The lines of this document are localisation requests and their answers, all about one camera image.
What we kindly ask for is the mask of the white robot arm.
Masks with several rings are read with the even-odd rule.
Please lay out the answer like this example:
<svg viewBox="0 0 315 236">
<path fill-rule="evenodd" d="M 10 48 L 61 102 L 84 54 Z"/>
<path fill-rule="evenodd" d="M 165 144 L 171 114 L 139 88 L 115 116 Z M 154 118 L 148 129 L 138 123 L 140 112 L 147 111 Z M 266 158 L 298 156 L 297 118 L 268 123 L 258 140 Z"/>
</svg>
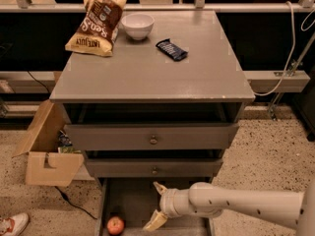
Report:
<svg viewBox="0 0 315 236">
<path fill-rule="evenodd" d="M 315 236 L 314 182 L 303 193 L 230 190 L 206 182 L 182 190 L 167 189 L 158 182 L 154 186 L 160 194 L 160 210 L 154 211 L 146 231 L 159 229 L 169 218 L 217 217 L 229 209 L 294 229 L 296 236 Z"/>
</svg>

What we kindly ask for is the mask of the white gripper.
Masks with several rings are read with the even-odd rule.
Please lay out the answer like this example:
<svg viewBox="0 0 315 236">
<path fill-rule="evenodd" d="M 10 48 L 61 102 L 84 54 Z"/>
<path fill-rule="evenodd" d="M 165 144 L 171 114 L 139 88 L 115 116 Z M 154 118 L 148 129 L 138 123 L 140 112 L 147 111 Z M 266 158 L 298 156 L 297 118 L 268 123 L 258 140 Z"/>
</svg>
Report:
<svg viewBox="0 0 315 236">
<path fill-rule="evenodd" d="M 155 181 L 154 186 L 161 195 L 159 207 L 155 210 L 150 221 L 143 227 L 145 231 L 155 231 L 161 228 L 169 218 L 180 217 L 192 213 L 192 205 L 189 201 L 189 190 L 167 189 Z"/>
</svg>

